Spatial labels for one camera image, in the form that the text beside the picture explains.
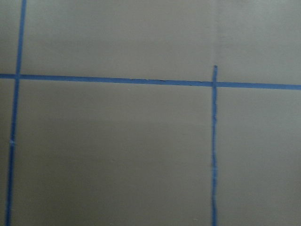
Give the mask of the horizontal blue tape strip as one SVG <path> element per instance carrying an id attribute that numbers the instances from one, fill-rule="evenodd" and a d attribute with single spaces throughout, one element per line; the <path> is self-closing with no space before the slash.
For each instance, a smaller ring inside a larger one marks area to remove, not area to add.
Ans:
<path id="1" fill-rule="evenodd" d="M 170 86 L 193 86 L 219 88 L 248 88 L 248 89 L 279 89 L 300 90 L 300 85 L 294 84 L 271 84 L 271 83 L 244 83 L 244 82 L 218 82 L 218 81 L 181 81 L 181 80 L 152 80 L 152 79 L 126 79 L 126 78 L 100 78 L 100 77 L 74 77 L 54 75 L 20 75 L 22 80 L 41 81 L 73 81 L 73 82 L 100 82 L 120 84 L 144 84 L 144 85 L 170 85 Z"/>

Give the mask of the vertical blue tape strip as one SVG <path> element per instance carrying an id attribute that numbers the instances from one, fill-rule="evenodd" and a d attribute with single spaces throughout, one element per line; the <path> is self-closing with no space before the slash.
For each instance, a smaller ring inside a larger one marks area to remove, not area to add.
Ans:
<path id="1" fill-rule="evenodd" d="M 7 198 L 4 225 L 11 225 L 11 211 L 13 203 L 13 184 L 14 184 L 14 165 L 15 165 L 15 150 L 16 150 L 16 126 L 19 100 L 19 86 L 23 59 L 23 43 L 24 43 L 24 26 L 26 17 L 27 0 L 21 1 L 21 12 L 18 32 L 18 45 L 16 56 L 16 69 L 14 75 L 14 94 L 12 103 L 11 115 L 11 131 L 9 140 L 9 156 L 8 156 L 8 181 L 7 181 Z"/>
<path id="2" fill-rule="evenodd" d="M 216 157 L 216 123 L 217 123 L 217 76 L 218 66 L 215 65 L 212 75 L 212 140 L 211 140 L 211 157 L 212 157 L 212 189 L 211 189 L 211 225 L 218 225 L 217 218 L 217 204 L 216 204 L 216 192 L 217 192 L 217 157 Z"/>

